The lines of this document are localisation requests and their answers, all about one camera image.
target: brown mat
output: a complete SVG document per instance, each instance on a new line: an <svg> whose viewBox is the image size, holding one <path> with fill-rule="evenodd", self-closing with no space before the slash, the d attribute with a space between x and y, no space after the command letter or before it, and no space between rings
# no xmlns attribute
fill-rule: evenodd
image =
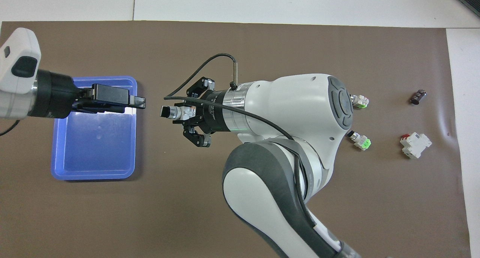
<svg viewBox="0 0 480 258"><path fill-rule="evenodd" d="M147 109L137 114L137 165L126 181L54 179L53 120L28 118L1 138L0 257L275 257L222 195L235 135L197 148L158 116L173 103L162 97L222 52L239 61L240 82L322 72L370 99L353 129L372 146L360 152L344 140L331 182L308 203L336 236L364 258L470 256L445 29L4 22L0 42L20 26L36 33L41 68L131 75ZM219 58L201 75L225 89L231 62ZM418 89L428 96L408 104ZM399 143L413 131L433 143L417 160Z"/></svg>

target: blue tray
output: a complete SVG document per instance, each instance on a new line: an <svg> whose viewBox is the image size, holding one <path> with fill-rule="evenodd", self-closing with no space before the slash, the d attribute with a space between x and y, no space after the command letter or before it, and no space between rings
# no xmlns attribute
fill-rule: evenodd
<svg viewBox="0 0 480 258"><path fill-rule="evenodd" d="M137 95L137 82L130 76L77 77L77 87L92 84L121 87ZM55 119L53 130L53 177L59 180L123 179L135 170L137 110L125 113L72 112Z"/></svg>

